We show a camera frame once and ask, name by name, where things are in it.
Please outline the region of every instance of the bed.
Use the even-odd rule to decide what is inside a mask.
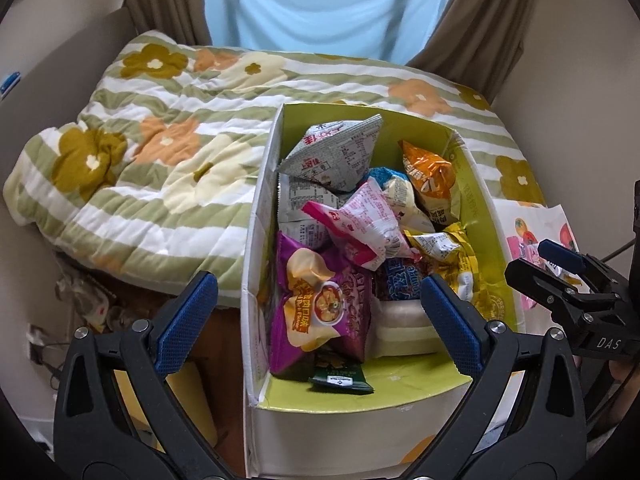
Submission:
[[[493,198],[543,203],[522,152],[469,88],[376,60],[183,46],[153,31],[124,46],[75,121],[26,142],[5,202],[89,268],[169,294],[208,270],[220,303],[238,306],[262,154],[293,102],[449,126]]]

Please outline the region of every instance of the dark green snack packet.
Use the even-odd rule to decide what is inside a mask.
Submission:
[[[346,394],[372,394],[373,388],[364,378],[360,364],[327,351],[316,352],[316,367],[309,382],[314,389]]]

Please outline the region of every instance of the cardboard box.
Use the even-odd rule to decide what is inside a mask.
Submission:
[[[309,477],[373,471],[412,462],[460,402],[469,378],[446,354],[380,358],[363,366],[376,389],[369,396],[321,394],[308,384],[283,381],[268,373],[271,306],[268,270],[274,264],[274,218],[279,161],[313,124],[364,120],[380,113],[384,126],[372,167],[402,170],[399,139],[450,160],[462,192],[461,222],[476,252],[495,311],[524,332],[515,293],[504,281],[509,260],[506,238],[488,189],[462,138],[450,128],[415,116],[378,108],[337,104],[284,105],[270,133],[249,228],[241,294],[242,352],[247,394],[247,472],[252,476]],[[504,397],[508,413],[517,387]]]

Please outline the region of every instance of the window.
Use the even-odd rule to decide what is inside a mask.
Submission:
[[[215,46],[368,57],[405,64],[448,0],[205,0]]]

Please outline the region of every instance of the yellow snack wrapper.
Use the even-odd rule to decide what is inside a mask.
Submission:
[[[460,190],[450,162],[435,153],[399,141],[402,163],[432,222],[450,225],[460,217]]]
[[[459,222],[441,233],[404,231],[404,234],[423,256],[437,261],[434,272],[444,278],[461,300],[474,302],[474,284],[479,283],[478,259]]]

